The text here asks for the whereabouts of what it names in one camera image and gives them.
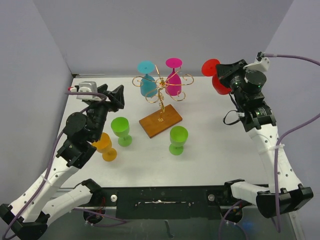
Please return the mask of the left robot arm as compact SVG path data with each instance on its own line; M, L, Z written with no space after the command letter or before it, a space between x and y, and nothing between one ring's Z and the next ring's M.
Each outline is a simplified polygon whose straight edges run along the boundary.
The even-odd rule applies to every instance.
M66 95L76 96L86 108L68 116L40 177L19 198L0 206L1 219L21 240L38 240L59 217L86 203L95 206L102 199L102 188L92 179L51 198L96 152L92 144L101 139L107 114L125 107L124 86L110 91L107 84L85 81L69 87Z

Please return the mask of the blue wine glass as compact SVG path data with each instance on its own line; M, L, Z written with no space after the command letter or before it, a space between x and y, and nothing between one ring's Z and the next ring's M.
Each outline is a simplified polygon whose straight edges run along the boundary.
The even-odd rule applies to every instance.
M147 98L152 98L157 94L156 81L150 75L150 73L152 73L155 70L155 64L148 60L141 61L137 66L137 70L139 73L143 74L143 78L140 82L141 95Z

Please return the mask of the green wine glass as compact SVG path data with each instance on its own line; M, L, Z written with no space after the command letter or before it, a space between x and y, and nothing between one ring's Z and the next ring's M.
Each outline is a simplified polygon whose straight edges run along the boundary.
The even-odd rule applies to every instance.
M184 151L184 144L188 139L188 130L183 126L175 126L170 130L169 152L172 155L181 155Z
M130 136L130 124L125 117L116 117L111 122L111 129L113 133L118 137L118 144L121 147L128 147L132 143L132 137Z

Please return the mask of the magenta wine glass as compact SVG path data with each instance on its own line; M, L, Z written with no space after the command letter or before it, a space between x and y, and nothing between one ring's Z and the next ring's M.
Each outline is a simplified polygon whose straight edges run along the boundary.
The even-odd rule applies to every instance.
M178 96L182 90L182 82L177 71L181 69L183 64L182 60L176 57L169 58L165 61L167 67L172 69L172 72L168 75L165 81L165 91L171 97Z

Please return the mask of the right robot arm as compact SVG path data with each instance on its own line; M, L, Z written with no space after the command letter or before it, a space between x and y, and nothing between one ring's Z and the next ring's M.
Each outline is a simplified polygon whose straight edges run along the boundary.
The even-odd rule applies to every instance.
M268 182L267 187L261 187L233 180L222 197L230 205L239 200L251 203L265 218L297 211L314 196L292 169L284 146L280 145L275 116L265 102L262 87L269 66L269 58L260 57L250 64L242 59L215 67L219 82L234 95L239 120L258 151Z

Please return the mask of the red wine glass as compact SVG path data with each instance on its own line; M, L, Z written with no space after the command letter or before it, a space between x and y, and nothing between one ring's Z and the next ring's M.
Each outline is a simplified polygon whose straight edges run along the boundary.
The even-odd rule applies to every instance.
M220 61L218 59L209 59L202 65L201 72L206 77L212 77L212 86L218 94L228 95L231 92L231 89L223 86L220 83L216 69L216 65L218 64L220 64Z

